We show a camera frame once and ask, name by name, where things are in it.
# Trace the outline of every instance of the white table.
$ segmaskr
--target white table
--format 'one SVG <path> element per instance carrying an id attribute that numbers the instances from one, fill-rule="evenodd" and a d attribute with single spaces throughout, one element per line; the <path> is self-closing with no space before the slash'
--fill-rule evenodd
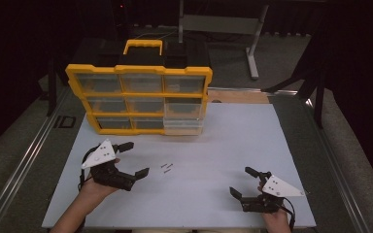
<path id="1" fill-rule="evenodd" d="M 86 218 L 95 228 L 264 228 L 258 213 L 244 213 L 229 193 L 257 196 L 259 179 L 250 166 L 303 189 L 277 115 L 269 104 L 208 104 L 200 136 L 97 135 L 84 120 L 43 221 L 52 227 L 78 194 L 84 154 L 109 138 L 113 144 L 134 142 L 118 154 L 125 173 L 150 167 L 132 191 L 120 190 Z M 164 174 L 163 164 L 173 164 Z M 315 226 L 306 197 L 289 198 L 295 227 Z"/>

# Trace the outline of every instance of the human hand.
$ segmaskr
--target human hand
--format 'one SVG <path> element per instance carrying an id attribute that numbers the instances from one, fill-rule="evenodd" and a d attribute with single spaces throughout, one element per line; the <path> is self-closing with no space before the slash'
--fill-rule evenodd
<path id="1" fill-rule="evenodd" d="M 262 191 L 264 183 L 259 182 L 258 190 Z M 279 209 L 275 213 L 261 214 L 268 233 L 290 233 L 287 212 Z"/>

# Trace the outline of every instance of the transparent drawer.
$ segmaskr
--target transparent drawer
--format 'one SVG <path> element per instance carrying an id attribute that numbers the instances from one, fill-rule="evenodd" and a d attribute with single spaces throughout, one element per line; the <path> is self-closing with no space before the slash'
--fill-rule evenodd
<path id="1" fill-rule="evenodd" d="M 120 75 L 126 92 L 162 92 L 161 76 L 150 73 L 131 73 Z"/>
<path id="2" fill-rule="evenodd" d="M 131 113 L 162 113 L 163 98 L 126 98 L 128 111 Z"/>
<path id="3" fill-rule="evenodd" d="M 132 123 L 136 129 L 162 129 L 162 117 L 133 117 Z"/>
<path id="4" fill-rule="evenodd" d="M 87 97 L 87 102 L 97 113 L 124 113 L 125 102 L 122 97 Z"/>
<path id="5" fill-rule="evenodd" d="M 201 118 L 202 100 L 165 98 L 165 117 Z"/>
<path id="6" fill-rule="evenodd" d="M 84 92 L 121 92 L 115 74 L 76 74 Z"/>
<path id="7" fill-rule="evenodd" d="M 202 119 L 165 118 L 163 120 L 166 135 L 199 135 L 203 129 Z"/>
<path id="8" fill-rule="evenodd" d="M 202 93 L 205 76 L 164 76 L 165 92 Z"/>
<path id="9" fill-rule="evenodd" d="M 99 126 L 103 129 L 130 129 L 131 122 L 128 117 L 107 117 L 98 116 L 96 118 Z"/>

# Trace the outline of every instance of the black clamp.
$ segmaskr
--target black clamp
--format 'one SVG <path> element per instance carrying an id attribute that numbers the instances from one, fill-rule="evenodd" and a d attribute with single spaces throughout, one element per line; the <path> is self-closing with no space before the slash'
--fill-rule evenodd
<path id="1" fill-rule="evenodd" d="M 246 167 L 245 172 L 253 176 L 254 178 L 258 178 L 261 180 L 261 187 L 263 187 L 267 183 L 267 179 L 271 178 L 271 172 L 262 173 L 254 170 L 251 167 Z M 242 194 L 237 191 L 235 188 L 230 187 L 229 192 L 233 197 L 235 197 L 238 201 L 240 201 L 242 209 L 244 212 L 257 212 L 257 213 L 275 213 L 278 212 L 280 209 L 286 211 L 290 214 L 291 218 L 289 221 L 289 228 L 292 231 L 293 225 L 295 224 L 295 212 L 290 211 L 284 205 L 284 199 L 288 201 L 285 197 L 277 197 L 266 193 L 261 190 L 261 194 L 257 197 L 242 197 Z"/>
<path id="2" fill-rule="evenodd" d="M 86 161 L 87 157 L 96 149 L 98 149 L 99 146 L 90 149 L 84 156 L 83 163 Z M 127 150 L 131 150 L 134 147 L 134 143 L 124 143 L 121 145 L 113 145 L 114 152 L 124 152 Z M 116 187 L 119 189 L 123 189 L 126 191 L 130 191 L 132 189 L 133 184 L 135 184 L 136 181 L 141 180 L 142 178 L 146 177 L 148 175 L 148 172 L 150 171 L 150 168 L 145 168 L 141 171 L 138 171 L 135 173 L 135 176 L 120 172 L 115 167 L 115 161 L 108 161 L 102 164 L 98 164 L 96 166 L 93 166 L 90 168 L 90 174 L 93 180 L 96 183 L 100 183 L 107 186 Z M 85 182 L 85 171 L 84 169 L 81 171 L 80 176 L 80 187 L 84 185 Z"/>

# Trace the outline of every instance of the yellow organizer box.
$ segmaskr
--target yellow organizer box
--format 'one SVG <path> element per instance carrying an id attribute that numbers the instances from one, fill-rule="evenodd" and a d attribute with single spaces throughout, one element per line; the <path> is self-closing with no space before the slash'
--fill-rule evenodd
<path id="1" fill-rule="evenodd" d="M 204 43 L 84 39 L 66 68 L 98 134 L 199 135 L 212 79 Z"/>

